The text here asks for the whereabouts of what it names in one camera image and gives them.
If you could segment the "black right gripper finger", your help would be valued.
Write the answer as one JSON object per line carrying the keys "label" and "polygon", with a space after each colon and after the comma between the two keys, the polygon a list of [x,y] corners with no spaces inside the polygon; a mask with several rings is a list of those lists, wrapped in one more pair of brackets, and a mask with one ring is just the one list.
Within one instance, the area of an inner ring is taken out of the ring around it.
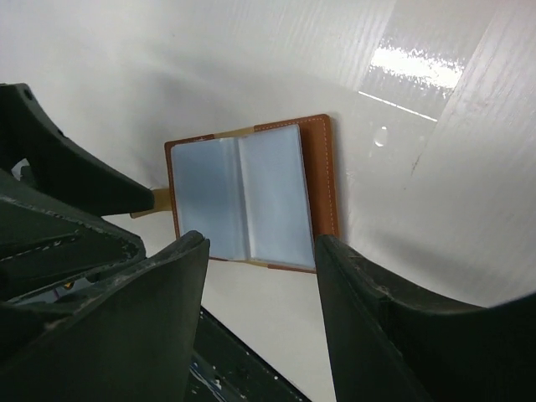
{"label": "black right gripper finger", "polygon": [[467,304],[327,234],[315,258],[337,400],[534,400],[534,295]]}

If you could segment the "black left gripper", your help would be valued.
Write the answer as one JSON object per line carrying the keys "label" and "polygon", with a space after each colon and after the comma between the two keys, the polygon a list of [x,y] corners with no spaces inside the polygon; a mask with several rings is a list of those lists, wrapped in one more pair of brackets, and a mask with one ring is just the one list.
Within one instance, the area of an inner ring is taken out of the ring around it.
{"label": "black left gripper", "polygon": [[[38,191],[8,174],[24,159]],[[135,264],[53,303],[2,305],[2,400],[182,400],[209,240],[191,231],[145,259],[139,236],[97,216],[152,209],[152,191],[66,137],[24,83],[1,84],[1,169],[3,302]]]}

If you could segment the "brown leather card holder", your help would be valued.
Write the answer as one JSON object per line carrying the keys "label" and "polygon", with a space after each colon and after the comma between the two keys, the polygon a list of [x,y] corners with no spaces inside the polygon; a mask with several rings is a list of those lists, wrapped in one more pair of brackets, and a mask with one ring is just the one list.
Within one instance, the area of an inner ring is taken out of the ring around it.
{"label": "brown leather card holder", "polygon": [[305,116],[167,142],[168,186],[153,191],[177,235],[213,260],[313,273],[314,243],[339,236],[332,121]]}

